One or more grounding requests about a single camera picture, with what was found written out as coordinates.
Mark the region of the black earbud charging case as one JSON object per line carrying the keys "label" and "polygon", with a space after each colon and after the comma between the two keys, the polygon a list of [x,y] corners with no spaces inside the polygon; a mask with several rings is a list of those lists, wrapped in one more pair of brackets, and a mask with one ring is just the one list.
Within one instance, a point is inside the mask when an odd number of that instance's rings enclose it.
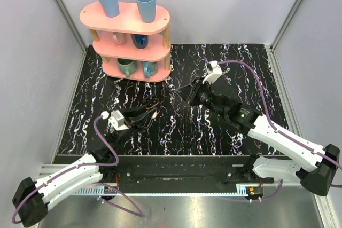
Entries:
{"label": "black earbud charging case", "polygon": [[148,99],[144,101],[144,106],[146,110],[150,110],[155,108],[159,104],[159,100],[157,98]]}

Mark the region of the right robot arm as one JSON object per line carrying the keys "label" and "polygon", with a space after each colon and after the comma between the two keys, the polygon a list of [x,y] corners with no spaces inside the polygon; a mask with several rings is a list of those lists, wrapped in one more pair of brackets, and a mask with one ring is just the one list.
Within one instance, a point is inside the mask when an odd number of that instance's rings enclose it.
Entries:
{"label": "right robot arm", "polygon": [[340,149],[318,145],[280,127],[256,108],[242,103],[234,90],[216,95],[203,78],[176,89],[176,94],[191,106],[207,108],[238,132],[262,141],[288,156],[288,160],[254,157],[243,169],[243,178],[255,183],[260,178],[299,182],[313,194],[326,196],[337,172]]}

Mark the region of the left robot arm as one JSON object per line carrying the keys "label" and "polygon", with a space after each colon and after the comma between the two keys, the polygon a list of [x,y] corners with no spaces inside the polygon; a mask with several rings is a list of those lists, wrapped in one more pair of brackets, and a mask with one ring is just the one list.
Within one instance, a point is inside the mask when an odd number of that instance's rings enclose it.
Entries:
{"label": "left robot arm", "polygon": [[110,183],[115,178],[119,156],[114,146],[99,131],[99,121],[108,121],[114,129],[115,142],[119,142],[125,133],[147,129],[156,116],[157,108],[150,105],[102,112],[93,121],[94,131],[102,141],[102,146],[90,150],[55,173],[37,180],[31,177],[22,180],[12,199],[15,207],[12,223],[31,227],[44,219],[58,203],[80,189],[92,184]]}

